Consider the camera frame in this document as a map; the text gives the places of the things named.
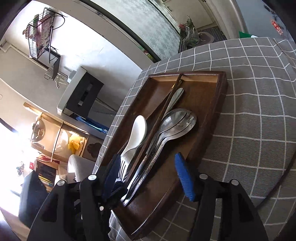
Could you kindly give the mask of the white ceramic spoon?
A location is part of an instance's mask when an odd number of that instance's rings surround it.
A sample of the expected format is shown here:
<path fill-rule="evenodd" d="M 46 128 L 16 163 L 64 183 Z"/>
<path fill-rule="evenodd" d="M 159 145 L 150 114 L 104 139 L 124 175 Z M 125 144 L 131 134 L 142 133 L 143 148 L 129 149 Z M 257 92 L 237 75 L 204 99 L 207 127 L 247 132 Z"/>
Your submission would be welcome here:
<path fill-rule="evenodd" d="M 138 115 L 133 123 L 132 131 L 129 140 L 120 157 L 123 158 L 124 154 L 129 150 L 137 148 L 144 140 L 147 134 L 147 122 L 142 115 Z"/>

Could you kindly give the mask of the white kitchen cabinet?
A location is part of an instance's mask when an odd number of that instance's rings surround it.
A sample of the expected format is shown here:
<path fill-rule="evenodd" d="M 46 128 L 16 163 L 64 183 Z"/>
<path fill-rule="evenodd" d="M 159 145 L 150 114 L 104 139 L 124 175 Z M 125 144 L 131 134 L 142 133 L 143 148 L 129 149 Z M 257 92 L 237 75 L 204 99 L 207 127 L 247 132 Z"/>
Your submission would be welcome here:
<path fill-rule="evenodd" d="M 230 1 L 162 1 L 168 12 L 178 23 L 191 18 L 198 29 L 216 23 L 220 28 L 232 26 Z"/>

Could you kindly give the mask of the blue plastic stool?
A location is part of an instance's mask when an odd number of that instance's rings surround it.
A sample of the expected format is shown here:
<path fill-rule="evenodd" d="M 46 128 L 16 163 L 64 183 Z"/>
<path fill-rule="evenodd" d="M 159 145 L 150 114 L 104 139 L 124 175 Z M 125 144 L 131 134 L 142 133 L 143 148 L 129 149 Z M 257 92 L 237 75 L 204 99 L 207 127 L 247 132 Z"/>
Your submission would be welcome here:
<path fill-rule="evenodd" d="M 107 126 L 104 126 L 98 122 L 91 120 L 91 119 L 88 119 L 88 118 L 84 119 L 80 116 L 77 116 L 76 120 L 85 123 L 86 125 L 96 129 L 97 131 L 99 131 L 101 133 L 107 134 L 109 131 L 109 128 Z"/>

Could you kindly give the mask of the wooden bookshelf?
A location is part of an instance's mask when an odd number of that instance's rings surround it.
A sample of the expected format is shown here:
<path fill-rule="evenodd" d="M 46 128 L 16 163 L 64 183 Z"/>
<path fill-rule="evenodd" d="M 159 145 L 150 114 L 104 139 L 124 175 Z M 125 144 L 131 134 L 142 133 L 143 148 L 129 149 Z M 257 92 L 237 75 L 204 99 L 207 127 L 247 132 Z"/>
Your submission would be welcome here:
<path fill-rule="evenodd" d="M 27 102 L 23 107 L 36 116 L 31 131 L 31 146 L 39 152 L 35 169 L 45 164 L 56 170 L 56 181 L 75 182 L 74 171 L 68 171 L 68 161 L 72 154 L 83 155 L 89 133 Z"/>

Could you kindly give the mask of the grey checked tablecloth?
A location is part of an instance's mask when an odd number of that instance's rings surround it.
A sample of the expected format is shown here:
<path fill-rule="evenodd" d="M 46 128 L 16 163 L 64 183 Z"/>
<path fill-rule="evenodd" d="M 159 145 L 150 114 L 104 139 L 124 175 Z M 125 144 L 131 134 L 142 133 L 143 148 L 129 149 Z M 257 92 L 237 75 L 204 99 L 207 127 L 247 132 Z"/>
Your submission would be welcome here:
<path fill-rule="evenodd" d="M 237 178 L 254 204 L 259 204 L 295 152 L 295 42 L 289 40 L 226 40 L 189 49 L 149 66 L 123 100 L 95 165 L 101 165 L 147 77 L 185 70 L 226 73 L 226 101 L 201 169 L 221 181 Z"/>

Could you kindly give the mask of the white wash basin black cabinet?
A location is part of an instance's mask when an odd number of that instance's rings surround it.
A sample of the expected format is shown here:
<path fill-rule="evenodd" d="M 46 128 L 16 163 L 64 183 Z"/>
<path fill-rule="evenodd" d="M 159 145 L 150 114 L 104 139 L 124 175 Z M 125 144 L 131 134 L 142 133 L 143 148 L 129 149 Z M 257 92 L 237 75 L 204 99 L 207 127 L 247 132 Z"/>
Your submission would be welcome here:
<path fill-rule="evenodd" d="M 68 116 L 75 114 L 88 118 L 90 109 L 104 84 L 82 67 L 73 71 L 70 76 L 71 81 L 57 105 L 57 114 Z"/>

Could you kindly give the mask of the bag of vegetables on floor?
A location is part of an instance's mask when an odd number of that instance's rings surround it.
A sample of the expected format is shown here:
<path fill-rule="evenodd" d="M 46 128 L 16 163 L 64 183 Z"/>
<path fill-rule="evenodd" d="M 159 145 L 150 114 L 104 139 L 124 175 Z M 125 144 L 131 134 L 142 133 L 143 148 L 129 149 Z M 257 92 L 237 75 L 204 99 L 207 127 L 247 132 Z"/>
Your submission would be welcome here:
<path fill-rule="evenodd" d="M 196 30 L 192 19 L 188 16 L 186 23 L 179 24 L 181 36 L 181 51 L 196 47 L 200 42 L 199 33 Z"/>

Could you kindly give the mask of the frosted sliding glass door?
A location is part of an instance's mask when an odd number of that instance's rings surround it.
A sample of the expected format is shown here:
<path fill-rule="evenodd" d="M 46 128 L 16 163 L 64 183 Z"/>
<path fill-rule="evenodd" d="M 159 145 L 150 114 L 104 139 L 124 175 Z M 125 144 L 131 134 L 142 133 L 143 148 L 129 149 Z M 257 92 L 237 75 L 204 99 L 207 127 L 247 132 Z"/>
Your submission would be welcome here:
<path fill-rule="evenodd" d="M 156 63 L 178 53 L 181 36 L 158 1 L 78 1 L 121 31 Z"/>

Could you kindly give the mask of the silver refrigerator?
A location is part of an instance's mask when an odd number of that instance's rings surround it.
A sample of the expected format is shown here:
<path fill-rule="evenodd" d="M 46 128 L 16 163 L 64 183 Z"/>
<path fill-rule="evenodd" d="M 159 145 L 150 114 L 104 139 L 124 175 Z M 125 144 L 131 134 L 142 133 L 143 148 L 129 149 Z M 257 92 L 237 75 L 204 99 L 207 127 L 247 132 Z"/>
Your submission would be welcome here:
<path fill-rule="evenodd" d="M 239 38 L 269 37 L 279 40 L 293 38 L 280 17 L 264 1 L 234 1 L 244 29 Z"/>

